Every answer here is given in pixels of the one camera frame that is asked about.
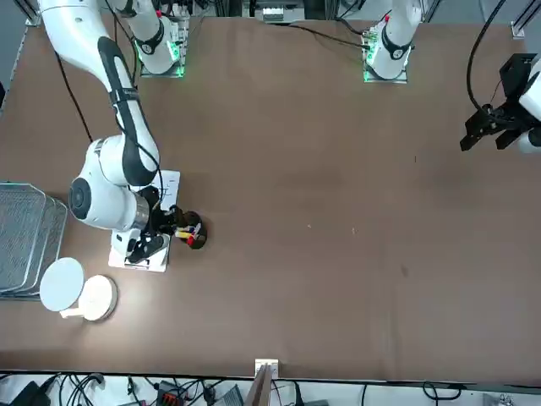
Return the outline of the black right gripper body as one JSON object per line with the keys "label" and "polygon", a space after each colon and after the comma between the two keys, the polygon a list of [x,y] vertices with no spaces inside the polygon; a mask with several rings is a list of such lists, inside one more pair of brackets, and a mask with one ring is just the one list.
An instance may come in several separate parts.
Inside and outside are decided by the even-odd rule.
{"label": "black right gripper body", "polygon": [[149,206],[149,218],[144,234],[147,236],[156,236],[164,234],[161,232],[161,225],[168,223],[167,213],[161,209],[161,199],[158,188],[145,187],[142,189],[142,197],[146,200]]}

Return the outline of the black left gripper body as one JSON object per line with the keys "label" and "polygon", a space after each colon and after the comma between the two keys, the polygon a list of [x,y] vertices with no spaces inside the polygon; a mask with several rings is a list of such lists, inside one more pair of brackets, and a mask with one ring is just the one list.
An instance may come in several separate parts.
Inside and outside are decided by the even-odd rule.
{"label": "black left gripper body", "polygon": [[514,53],[500,68],[500,79],[505,98],[517,100],[524,92],[536,53]]}

